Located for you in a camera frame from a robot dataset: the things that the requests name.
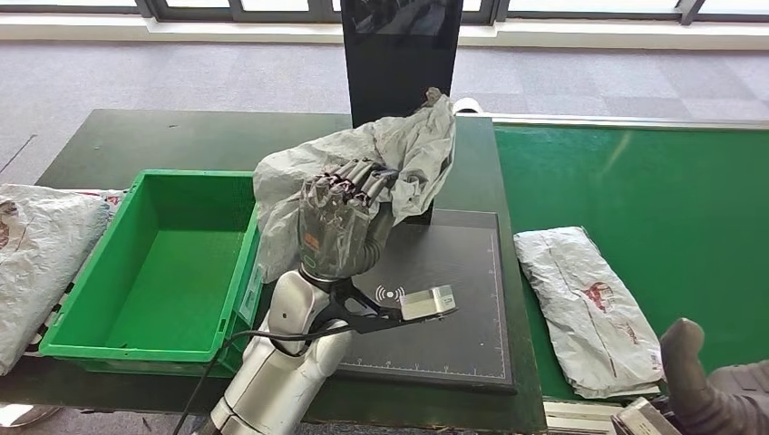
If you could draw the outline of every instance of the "black monitor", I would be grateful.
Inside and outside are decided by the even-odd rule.
[[[342,0],[353,125],[448,95],[461,19],[462,0]]]

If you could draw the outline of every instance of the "plastic bag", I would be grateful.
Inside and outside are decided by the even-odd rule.
[[[356,129],[270,154],[254,171],[258,202],[258,262],[265,282],[298,265],[297,215],[304,181],[352,159],[370,159],[400,171],[380,201],[392,202],[395,223],[424,213],[453,164],[452,103],[431,88],[428,102],[406,118],[386,117]],[[378,207],[371,207],[376,213]]]
[[[633,295],[580,227],[513,237],[574,392],[588,399],[659,392],[659,341]]]
[[[93,188],[81,188],[81,189],[75,189],[75,190],[63,189],[62,191],[100,198],[103,201],[104,205],[107,207],[107,227],[112,223],[112,220],[115,218],[115,215],[118,212],[118,208],[120,208],[122,201],[125,199],[125,196],[128,193],[127,189],[126,190],[103,190],[103,189],[93,189]],[[88,257],[83,261],[83,265],[80,267],[80,270],[78,270],[77,275],[75,275],[75,278],[73,279],[74,282],[77,282],[77,279],[80,276],[80,274],[83,272],[85,265],[88,264],[88,261],[91,259],[91,254],[93,254],[93,251],[91,251],[91,253],[88,254]],[[45,318],[45,321],[37,328],[37,332],[32,337],[32,341],[26,346],[26,350],[24,350],[24,356],[34,356],[34,357],[42,356],[40,354],[40,342],[43,340],[43,336],[45,335],[45,333],[47,333],[48,329],[51,327],[51,324],[56,318],[56,314],[58,314],[59,310],[62,309],[62,306],[64,305],[64,301],[66,301],[70,290],[72,290],[72,286],[68,285],[66,290],[64,290],[62,297],[59,298],[59,302],[54,304],[53,311],[48,315],[48,317]]]
[[[100,198],[0,186],[0,374],[7,374],[107,226]]]

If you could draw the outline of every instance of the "display screen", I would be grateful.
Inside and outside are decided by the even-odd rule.
[[[440,36],[461,0],[347,0],[348,24],[357,34]]]

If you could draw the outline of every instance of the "green plastic crate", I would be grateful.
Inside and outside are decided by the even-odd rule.
[[[258,239],[250,172],[143,171],[41,353],[92,372],[200,375],[254,322]],[[247,342],[211,375],[232,376]]]

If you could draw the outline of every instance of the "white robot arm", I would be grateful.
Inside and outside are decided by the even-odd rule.
[[[298,222],[301,267],[278,279],[242,366],[196,435],[292,434],[347,353],[353,331],[370,333],[456,310],[447,285],[406,295],[393,309],[353,284],[351,276],[373,267],[384,249],[394,223],[390,204],[381,203],[373,218],[369,208],[396,176],[370,160],[354,159],[305,182]]]

